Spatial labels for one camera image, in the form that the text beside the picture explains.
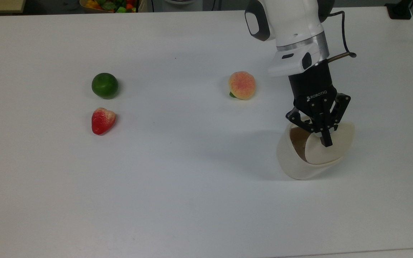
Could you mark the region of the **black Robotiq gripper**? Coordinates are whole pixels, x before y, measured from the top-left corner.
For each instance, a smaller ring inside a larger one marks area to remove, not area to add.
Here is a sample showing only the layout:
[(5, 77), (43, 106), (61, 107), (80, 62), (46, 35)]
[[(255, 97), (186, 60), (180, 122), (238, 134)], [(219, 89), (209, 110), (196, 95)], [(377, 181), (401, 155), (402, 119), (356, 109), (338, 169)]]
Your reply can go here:
[(286, 119), (319, 137), (323, 146), (330, 147), (333, 145), (331, 132), (337, 130), (351, 97), (337, 93), (327, 60), (299, 75), (291, 75), (289, 82), (294, 107)]

